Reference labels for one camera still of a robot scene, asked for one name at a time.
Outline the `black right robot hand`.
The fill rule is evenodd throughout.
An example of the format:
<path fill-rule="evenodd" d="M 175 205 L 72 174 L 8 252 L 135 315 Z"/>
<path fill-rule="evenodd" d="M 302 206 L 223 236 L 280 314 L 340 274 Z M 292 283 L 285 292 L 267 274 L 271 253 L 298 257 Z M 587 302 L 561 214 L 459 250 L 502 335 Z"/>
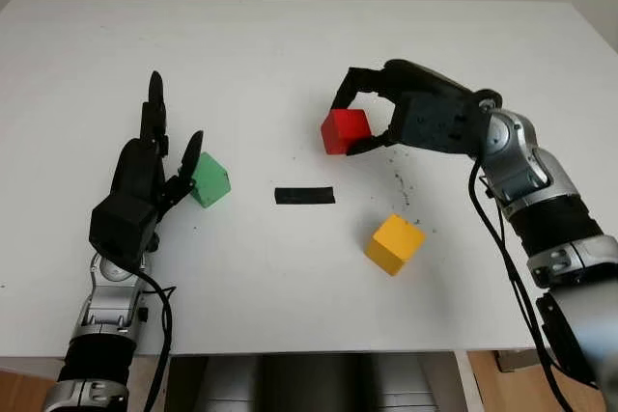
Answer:
<path fill-rule="evenodd" d="M 470 115 L 472 92 L 462 85 L 412 62 L 393 59 L 382 69 L 350 68 L 331 107 L 347 109 L 359 93 L 375 93 L 393 103 L 394 110 L 382 134 L 352 142 L 347 156 L 393 145 L 479 156 L 479 136 Z"/>

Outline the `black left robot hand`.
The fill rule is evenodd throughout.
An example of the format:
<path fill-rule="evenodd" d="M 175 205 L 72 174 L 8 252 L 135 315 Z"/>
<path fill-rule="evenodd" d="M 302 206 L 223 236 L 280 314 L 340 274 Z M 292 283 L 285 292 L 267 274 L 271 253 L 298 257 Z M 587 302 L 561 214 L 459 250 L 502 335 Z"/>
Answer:
<path fill-rule="evenodd" d="M 179 171 L 165 177 L 163 158 L 169 151 L 163 80 L 158 71 L 150 77 L 148 99 L 142 104 L 140 134 L 123 147 L 111 190 L 138 198 L 153 206 L 159 217 L 186 197 L 195 186 L 193 178 L 204 138 L 202 130 L 190 138 Z"/>

